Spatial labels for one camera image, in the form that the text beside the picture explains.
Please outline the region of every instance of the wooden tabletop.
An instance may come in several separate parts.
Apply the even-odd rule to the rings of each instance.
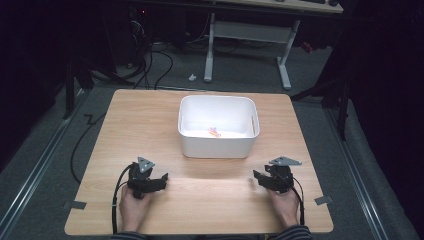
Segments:
[[[180,101],[187,95],[244,96],[255,102],[261,132],[245,159],[195,159],[182,154],[177,129]],[[156,163],[151,178],[169,173],[156,192],[145,234],[276,233],[281,226],[266,190],[252,170],[262,173],[272,159],[301,161],[292,166],[305,194],[305,222],[312,232],[330,232],[333,223],[290,98],[284,94],[118,90],[115,92],[65,231],[69,235],[112,234],[111,204],[126,166],[142,156]],[[118,229],[121,218],[118,209]]]
[[[337,4],[337,6],[332,7],[328,4],[328,0],[326,0],[326,3],[324,4],[300,1],[300,0],[285,0],[284,2],[279,2],[276,0],[215,0],[215,1],[261,6],[261,7],[285,8],[285,9],[300,10],[300,11],[322,12],[322,13],[342,13],[343,12],[343,8],[340,6],[340,4]]]

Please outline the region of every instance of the black tape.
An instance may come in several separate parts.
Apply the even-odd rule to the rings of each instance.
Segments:
[[[63,204],[63,209],[71,209],[71,208],[75,208],[75,209],[81,209],[84,210],[85,205],[87,205],[87,203],[85,202],[78,202],[78,201],[66,201]]]
[[[320,198],[315,199],[317,205],[321,204],[330,204],[333,202],[333,198],[331,196],[322,196]]]

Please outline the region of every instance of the human hand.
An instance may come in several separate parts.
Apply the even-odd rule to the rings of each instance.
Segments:
[[[279,193],[267,189],[272,200],[275,213],[280,219],[284,228],[299,225],[297,221],[297,209],[299,207],[299,199],[293,190],[289,189],[285,193]]]
[[[142,199],[133,196],[133,190],[125,184],[121,191],[121,202],[119,209],[122,216],[122,231],[137,232],[140,228],[153,193],[146,193]]]

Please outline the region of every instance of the sleeve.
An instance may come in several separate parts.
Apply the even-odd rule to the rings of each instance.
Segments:
[[[309,240],[313,239],[311,232],[307,226],[296,225],[290,228],[287,228],[276,237],[272,238],[273,240]]]
[[[147,237],[138,232],[120,232],[114,234],[110,240],[147,240]]]

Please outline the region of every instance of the white plastic bin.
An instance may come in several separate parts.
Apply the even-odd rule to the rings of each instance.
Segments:
[[[251,99],[192,95],[181,101],[178,131],[187,157],[246,158],[260,129]]]

